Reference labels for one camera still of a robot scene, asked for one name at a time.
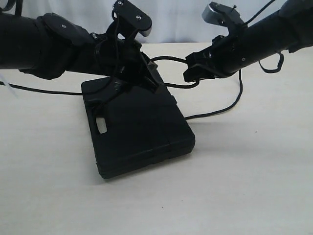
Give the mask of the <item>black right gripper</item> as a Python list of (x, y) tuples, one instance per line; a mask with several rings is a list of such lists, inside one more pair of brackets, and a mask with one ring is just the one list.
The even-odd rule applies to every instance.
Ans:
[(188, 69), (183, 73), (186, 83), (198, 80), (227, 78), (241, 67), (246, 34), (217, 36), (212, 45), (186, 56)]

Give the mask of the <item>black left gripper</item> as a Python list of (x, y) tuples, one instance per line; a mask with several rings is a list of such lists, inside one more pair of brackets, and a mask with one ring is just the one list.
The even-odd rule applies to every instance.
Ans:
[(135, 37), (147, 35), (146, 22), (112, 22), (104, 34), (98, 36), (94, 51), (94, 74), (110, 77), (110, 88), (117, 93), (129, 93), (132, 85), (160, 93), (166, 85), (157, 64), (141, 51)]

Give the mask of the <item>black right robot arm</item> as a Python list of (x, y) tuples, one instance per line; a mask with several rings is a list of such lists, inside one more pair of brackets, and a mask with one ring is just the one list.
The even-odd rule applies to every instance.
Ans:
[(313, 45), (311, 0), (288, 0), (251, 26), (233, 7), (217, 2), (206, 6), (202, 18), (206, 23), (226, 27), (228, 35), (219, 35), (211, 46), (186, 56), (185, 82), (227, 78), (276, 53), (294, 53)]

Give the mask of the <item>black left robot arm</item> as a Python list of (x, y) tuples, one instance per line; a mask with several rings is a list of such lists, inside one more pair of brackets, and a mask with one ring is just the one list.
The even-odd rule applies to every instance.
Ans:
[(93, 34), (55, 13), (36, 19), (1, 13), (0, 67), (52, 80), (64, 72), (104, 75), (156, 93), (163, 86), (135, 40), (149, 31), (147, 15), (131, 19), (113, 11), (103, 34)]

